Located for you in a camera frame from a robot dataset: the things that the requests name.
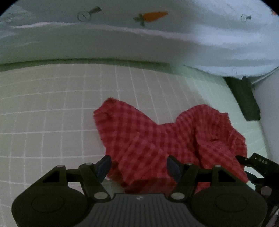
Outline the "red checkered shorts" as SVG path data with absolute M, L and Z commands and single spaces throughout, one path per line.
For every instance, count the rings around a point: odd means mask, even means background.
M 227 113 L 208 105 L 182 112 L 173 123 L 157 124 L 133 106 L 109 98 L 93 118 L 105 153 L 112 159 L 108 177 L 126 193 L 170 194 L 176 184 L 168 174 L 168 156 L 202 169 L 219 164 L 248 182 L 236 159 L 247 155 L 244 136 Z

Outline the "black storage bag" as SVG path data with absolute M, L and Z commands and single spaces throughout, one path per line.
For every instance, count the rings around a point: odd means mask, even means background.
M 224 80 L 234 95 L 240 110 L 247 121 L 259 121 L 261 119 L 260 108 L 252 92 L 252 84 L 243 77 L 237 79 L 224 77 Z

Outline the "white carrot print duvet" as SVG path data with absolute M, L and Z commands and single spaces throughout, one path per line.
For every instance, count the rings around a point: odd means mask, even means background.
M 1 63 L 118 59 L 221 76 L 278 67 L 278 4 L 264 1 L 1 1 Z

